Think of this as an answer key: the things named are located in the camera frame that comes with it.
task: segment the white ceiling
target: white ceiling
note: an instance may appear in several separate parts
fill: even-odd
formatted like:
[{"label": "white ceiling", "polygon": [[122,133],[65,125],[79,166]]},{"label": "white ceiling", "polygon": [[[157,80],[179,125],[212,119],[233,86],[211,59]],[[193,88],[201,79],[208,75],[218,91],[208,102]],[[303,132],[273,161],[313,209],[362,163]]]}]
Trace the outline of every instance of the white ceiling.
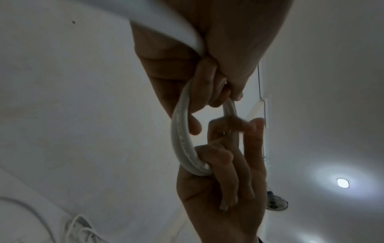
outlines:
[{"label": "white ceiling", "polygon": [[[67,1],[5,0],[0,28],[0,167],[116,242],[153,242],[180,207],[178,162],[128,21]],[[244,95],[247,117],[256,76]],[[220,114],[198,113],[204,131]]]},{"label": "white ceiling", "polygon": [[264,56],[269,187],[290,205],[270,242],[384,242],[383,23],[381,0],[297,0]]}]

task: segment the ceiling light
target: ceiling light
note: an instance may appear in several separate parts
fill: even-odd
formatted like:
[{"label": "ceiling light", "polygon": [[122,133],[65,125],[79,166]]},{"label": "ceiling light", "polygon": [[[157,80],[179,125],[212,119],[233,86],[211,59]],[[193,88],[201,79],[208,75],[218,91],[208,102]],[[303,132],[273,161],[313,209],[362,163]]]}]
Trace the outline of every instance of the ceiling light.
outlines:
[{"label": "ceiling light", "polygon": [[342,188],[349,188],[349,180],[343,179],[343,178],[338,178],[337,180],[337,185],[342,187]]}]

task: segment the fan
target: fan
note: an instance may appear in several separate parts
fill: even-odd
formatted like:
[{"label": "fan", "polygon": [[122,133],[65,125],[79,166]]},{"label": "fan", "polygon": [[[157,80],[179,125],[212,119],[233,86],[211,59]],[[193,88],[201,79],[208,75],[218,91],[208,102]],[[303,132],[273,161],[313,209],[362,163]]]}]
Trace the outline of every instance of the fan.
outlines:
[{"label": "fan", "polygon": [[267,191],[267,209],[272,211],[283,211],[288,208],[288,202],[276,196],[272,191]]}]

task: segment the light fixture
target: light fixture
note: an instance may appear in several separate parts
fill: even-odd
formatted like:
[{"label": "light fixture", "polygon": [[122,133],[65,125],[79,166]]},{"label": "light fixture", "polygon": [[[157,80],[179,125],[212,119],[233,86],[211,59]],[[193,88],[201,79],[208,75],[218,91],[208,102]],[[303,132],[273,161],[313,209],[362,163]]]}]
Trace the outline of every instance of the light fixture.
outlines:
[{"label": "light fixture", "polygon": [[340,186],[341,188],[349,188],[350,181],[347,179],[343,178],[337,178],[337,185]]}]

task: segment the hand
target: hand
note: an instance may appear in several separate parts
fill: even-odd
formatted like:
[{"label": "hand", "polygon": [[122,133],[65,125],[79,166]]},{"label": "hand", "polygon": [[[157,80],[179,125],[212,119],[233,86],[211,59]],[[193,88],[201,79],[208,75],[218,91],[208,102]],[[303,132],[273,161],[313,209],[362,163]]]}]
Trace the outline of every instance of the hand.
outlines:
[{"label": "hand", "polygon": [[[177,192],[203,243],[256,240],[267,201],[263,130],[262,118],[249,123],[237,117],[213,120],[208,144],[195,148],[213,175],[195,176],[180,166]],[[244,155],[231,135],[223,135],[230,131],[244,132]]]},{"label": "hand", "polygon": [[[156,96],[169,116],[182,88],[194,77],[190,113],[207,104],[219,107],[230,96],[240,100],[249,76],[276,36],[292,0],[163,0],[204,37],[210,57],[131,23],[136,53]],[[201,132],[189,117],[190,133]]]}]

